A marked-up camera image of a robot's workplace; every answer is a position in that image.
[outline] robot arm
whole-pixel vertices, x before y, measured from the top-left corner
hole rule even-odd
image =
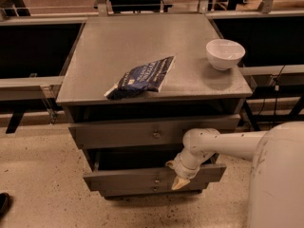
[[[172,189],[189,183],[213,152],[242,158],[252,161],[248,227],[303,227],[304,122],[237,134],[192,129],[183,143],[184,149],[167,163],[177,173]]]

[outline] bowl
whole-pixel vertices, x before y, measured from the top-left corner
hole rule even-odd
[[[245,55],[245,49],[237,42],[216,39],[206,46],[206,54],[209,63],[217,70],[227,70],[235,67]]]

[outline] closed drawer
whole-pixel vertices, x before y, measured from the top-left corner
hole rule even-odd
[[[179,191],[201,191],[208,182],[219,181],[225,168],[225,164],[202,165],[197,176]],[[89,189],[105,197],[175,192],[171,190],[175,177],[176,173],[166,167],[94,171],[84,175]]]
[[[191,128],[234,130],[240,117],[235,115],[198,116],[136,121],[75,123],[69,128],[79,148],[139,146],[182,143]]]

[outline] speckled floor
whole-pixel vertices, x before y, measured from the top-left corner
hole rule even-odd
[[[201,194],[104,199],[90,192],[82,175],[89,168],[67,130],[64,115],[26,117],[6,135],[0,117],[0,192],[12,204],[0,227],[245,227],[251,164],[227,156],[220,182]]]

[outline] white object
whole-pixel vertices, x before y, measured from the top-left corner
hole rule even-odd
[[[235,67],[245,55],[245,49],[237,42],[216,39],[206,46],[206,54],[209,63],[217,70],[227,70]]]
[[[284,123],[268,132],[191,129],[183,137],[184,149],[168,163],[177,168],[172,189],[189,183],[210,152],[253,161],[247,227],[303,227],[303,132],[304,122]]]

